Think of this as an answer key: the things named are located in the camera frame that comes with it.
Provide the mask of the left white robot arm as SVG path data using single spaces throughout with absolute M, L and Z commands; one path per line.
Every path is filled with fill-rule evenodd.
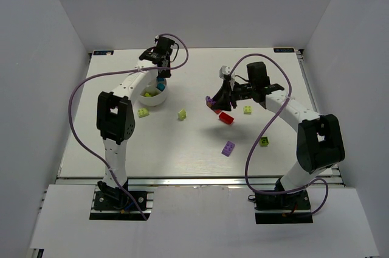
M 158 77 L 169 77 L 173 46 L 172 39 L 159 36 L 156 45 L 139 57 L 136 70 L 131 72 L 111 92 L 101 92 L 97 103 L 97 129 L 103 139 L 105 161 L 109 165 L 105 176 L 98 182 L 103 195 L 122 201 L 128 188 L 125 170 L 127 140 L 135 129 L 133 102 L 140 93 Z

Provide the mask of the dark green lego brick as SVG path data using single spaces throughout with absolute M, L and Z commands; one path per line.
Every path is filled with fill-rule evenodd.
M 258 144 L 260 147 L 267 147 L 269 145 L 268 137 L 267 136 L 261 137 Z

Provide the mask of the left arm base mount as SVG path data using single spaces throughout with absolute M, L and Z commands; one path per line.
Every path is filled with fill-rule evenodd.
M 146 190 L 130 190 L 130 198 L 118 187 L 109 187 L 99 181 L 93 195 L 90 220 L 146 221 L 153 208 L 154 193 Z

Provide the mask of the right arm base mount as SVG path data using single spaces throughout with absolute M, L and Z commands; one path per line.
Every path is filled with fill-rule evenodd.
M 284 195 L 254 193 L 248 201 L 255 206 L 258 225 L 311 224 L 313 217 L 307 191 Z

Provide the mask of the cyan lego brick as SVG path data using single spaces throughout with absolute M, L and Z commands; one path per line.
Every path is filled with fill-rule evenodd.
M 166 79 L 165 78 L 157 78 L 157 84 L 156 84 L 156 88 L 160 91 L 160 92 L 163 92 L 166 88 Z

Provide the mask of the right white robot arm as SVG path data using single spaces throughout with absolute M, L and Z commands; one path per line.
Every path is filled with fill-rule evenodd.
M 283 119 L 297 134 L 296 163 L 275 185 L 275 191 L 291 194 L 312 182 L 320 173 L 345 159 L 338 118 L 312 111 L 292 98 L 284 88 L 270 82 L 266 65 L 247 65 L 248 82 L 237 83 L 235 74 L 222 66 L 222 86 L 212 98 L 212 109 L 231 111 L 239 100 L 252 99 Z

